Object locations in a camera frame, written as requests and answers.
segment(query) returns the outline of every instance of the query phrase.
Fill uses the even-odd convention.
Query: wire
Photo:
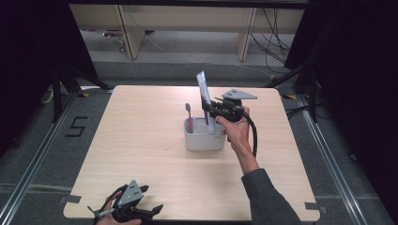
[[[318,103],[318,104],[315,104],[315,106],[323,106],[323,104],[322,104],[322,103]],[[292,118],[292,116],[293,116],[294,114],[296,114],[296,113],[298,113],[298,112],[300,112],[300,111],[307,110],[308,108],[310,108],[309,105],[301,106],[301,107],[298,107],[298,108],[295,108],[295,109],[287,109],[286,111],[290,111],[290,112],[288,112],[288,113],[286,114],[286,115],[287,115],[287,119],[290,120],[290,118]]]
[[[152,40],[151,38],[149,38],[147,35],[144,35],[144,37],[147,38],[150,42],[152,42],[152,44],[155,45],[156,48],[158,48],[158,49],[161,50],[162,52],[166,53],[166,51],[165,51],[163,48],[159,47],[159,45],[157,45],[157,44],[155,43],[155,41],[153,41],[153,40]]]
[[[279,57],[276,53],[270,51],[268,48],[266,48],[264,45],[262,45],[262,44],[260,43],[260,41],[258,41],[258,40],[254,37],[253,34],[252,34],[252,38],[253,38],[254,42],[257,44],[257,46],[258,46],[262,51],[264,51],[264,52],[267,53],[267,54],[270,54],[272,57],[274,57],[274,58],[275,58],[276,60],[278,60],[279,62],[284,63],[284,60],[283,60],[281,57]]]
[[[279,38],[278,23],[277,23],[277,20],[278,20],[278,9],[277,9],[277,8],[274,8],[274,22],[273,22],[273,25],[271,24],[271,21],[270,21],[270,19],[269,19],[269,17],[268,17],[268,15],[267,15],[267,13],[266,13],[266,11],[265,11],[264,8],[263,8],[263,12],[264,12],[264,15],[266,16],[268,25],[269,25],[269,27],[270,27],[270,29],[271,29],[271,36],[270,36],[269,39],[267,39],[267,38],[264,36],[264,34],[262,34],[263,38],[268,42],[266,53],[269,53],[269,54],[270,54],[270,50],[269,50],[269,45],[270,45],[270,44],[279,47],[279,49],[280,49],[280,51],[281,51],[282,58],[283,58],[282,61],[281,61],[281,58],[280,58],[279,56],[278,56],[278,57],[275,57],[275,55],[276,55],[275,53],[270,54],[270,55],[271,55],[272,57],[276,58],[277,60],[279,60],[280,62],[282,62],[282,63],[284,64],[284,63],[285,63],[285,60],[286,60],[286,58],[287,58],[287,53],[286,53],[285,51],[289,51],[290,48],[289,48],[286,44],[284,44],[283,41],[281,41],[281,39]],[[277,39],[278,45],[272,43],[272,38],[273,38],[273,37],[275,37],[275,38]],[[278,71],[272,70],[272,69],[268,66],[268,56],[267,56],[267,55],[266,55],[266,65],[267,65],[267,67],[268,67],[271,71],[273,71],[273,72],[278,72]]]
[[[235,65],[235,64],[232,65],[232,66],[235,66],[235,67],[237,67],[237,68],[244,68],[244,69],[248,69],[248,70],[258,71],[258,72],[261,72],[261,73],[264,73],[264,74],[268,75],[269,77],[272,76],[271,74],[266,73],[265,71],[263,71],[263,70],[261,70],[261,69],[258,69],[258,68],[243,67],[243,66]]]
[[[246,113],[243,112],[243,116],[248,120],[249,125],[252,127],[252,132],[253,132],[253,155],[254,157],[257,156],[257,128],[254,125],[253,120],[251,117]]]

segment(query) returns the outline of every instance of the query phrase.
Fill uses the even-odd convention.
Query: toothbrush
[[[191,118],[191,105],[190,103],[185,103],[185,109],[188,111],[188,132],[193,133],[193,120]]]

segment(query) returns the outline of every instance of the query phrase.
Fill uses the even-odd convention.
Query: black cable
[[[266,10],[265,10],[264,8],[263,8],[263,12],[264,12],[264,15],[265,15],[266,18],[267,18],[269,27],[271,28],[272,33],[276,35],[275,37],[278,39],[278,42],[280,42],[281,44],[284,45],[285,48],[287,48],[288,50],[290,50],[290,47],[287,46],[283,41],[281,41],[281,40],[279,39],[279,33],[278,33],[278,31],[275,32],[275,28],[272,27],[271,22],[270,22],[270,20],[269,20],[269,18],[268,18],[268,15],[267,15],[267,13],[266,13]],[[274,8],[274,17],[275,17],[274,23],[276,23],[276,25],[278,25],[278,24],[277,24],[277,21],[276,21],[276,17],[278,17],[278,9],[277,9],[277,8]]]
[[[263,38],[264,38],[267,42],[270,42],[270,40],[269,40],[266,36],[264,36],[263,33],[261,33],[261,36],[263,36]],[[290,51],[290,48],[281,47],[279,44],[275,44],[274,42],[271,42],[271,45],[273,45],[273,46],[275,46],[275,47],[283,48],[283,49],[286,50],[286,51]]]
[[[273,36],[273,31],[272,31],[272,33],[271,33],[271,37],[269,38],[270,41],[272,41],[272,36]],[[266,55],[266,64],[267,64],[267,67],[268,67],[269,69],[271,69],[271,68],[268,66],[267,55]]]
[[[264,45],[262,45],[262,44],[260,43],[260,41],[258,41],[258,40],[254,37],[253,34],[251,34],[251,35],[252,35],[252,38],[253,38],[254,42],[257,44],[257,46],[258,46],[263,52],[270,54],[272,57],[274,57],[274,58],[275,58],[276,60],[278,60],[279,62],[284,63],[284,60],[283,60],[281,57],[279,57],[276,53],[271,52],[270,50],[268,50]]]
[[[284,60],[285,60],[285,58],[287,57],[287,54],[286,54],[286,52],[285,52],[284,50],[285,50],[285,48],[287,48],[287,50],[289,51],[290,48],[289,48],[286,44],[284,44],[284,42],[279,38],[278,23],[277,23],[277,19],[278,19],[278,9],[277,9],[277,8],[274,8],[274,25],[273,25],[273,26],[272,26],[272,24],[271,24],[271,22],[270,22],[270,20],[269,20],[269,17],[268,17],[268,15],[267,15],[267,13],[266,13],[266,11],[265,11],[264,8],[263,8],[263,12],[264,12],[264,15],[266,16],[266,19],[267,19],[267,21],[268,21],[269,28],[270,28],[271,31],[272,31],[271,37],[270,37],[269,40],[268,40],[264,35],[263,35],[263,37],[268,41],[268,43],[270,43],[271,40],[272,40],[272,37],[275,36],[275,38],[277,39],[278,44],[279,44],[279,45],[276,45],[276,46],[279,47],[279,49],[280,49],[280,51],[281,51],[281,54],[282,54],[282,56],[283,56],[283,58],[284,58]]]
[[[254,125],[253,120],[251,117],[246,113],[243,112],[243,116],[248,120],[249,125],[252,127],[252,132],[253,132],[253,155],[254,157],[257,156],[257,128]]]
[[[315,104],[315,106],[322,106],[322,105],[323,105],[322,103]],[[301,107],[298,107],[298,108],[295,108],[295,109],[287,109],[286,111],[290,111],[290,112],[288,112],[286,114],[287,115],[287,119],[290,120],[290,118],[292,118],[292,116],[294,114],[296,114],[296,113],[298,113],[300,111],[307,110],[309,107],[310,107],[309,105],[305,105],[305,106],[301,106]]]

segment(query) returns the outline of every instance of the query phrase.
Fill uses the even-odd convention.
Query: aluminum rail
[[[8,198],[6,204],[2,207],[0,213],[0,221],[2,225],[8,225],[13,219],[15,213],[17,212],[21,202],[23,201],[23,197],[26,194],[26,191],[29,189],[30,184],[38,173],[38,169],[41,166],[41,163],[47,156],[49,149],[56,137],[56,134],[59,128],[62,126],[66,114],[74,101],[77,98],[77,93],[69,94],[64,103],[64,111],[60,114],[57,121],[52,123],[49,131],[41,142],[38,151],[33,156],[32,160],[29,163],[26,171],[24,172],[22,178],[13,189],[10,197]]]
[[[298,96],[298,105],[300,107],[307,105],[304,96]],[[339,191],[340,196],[342,197],[342,200],[345,204],[349,216],[351,216],[353,223],[355,225],[367,225],[368,222],[366,221],[366,218],[363,215],[360,205],[356,197],[354,196],[354,193],[352,192],[351,188],[349,187],[348,183],[346,182],[338,163],[334,159],[334,156],[330,151],[329,146],[325,141],[325,138],[323,137],[318,124],[314,123],[309,112],[304,111],[303,114],[307,122],[307,125],[310,128],[310,131],[313,133],[319,151],[329,169],[331,178],[333,179],[334,184],[336,185],[337,190]]]

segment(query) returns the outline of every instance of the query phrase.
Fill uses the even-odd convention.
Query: wooden table
[[[220,98],[230,89],[209,87],[209,93]],[[319,211],[304,205],[315,203],[314,194],[278,92],[238,90],[258,96],[243,104],[257,127],[260,167],[302,221],[317,221]],[[70,193],[82,198],[67,203],[65,216],[92,218],[88,205],[99,209],[115,189],[135,179],[149,185],[139,208],[164,204],[154,219],[251,220],[242,171],[229,142],[219,151],[186,149],[187,102],[192,116],[203,116],[198,87],[116,87]]]

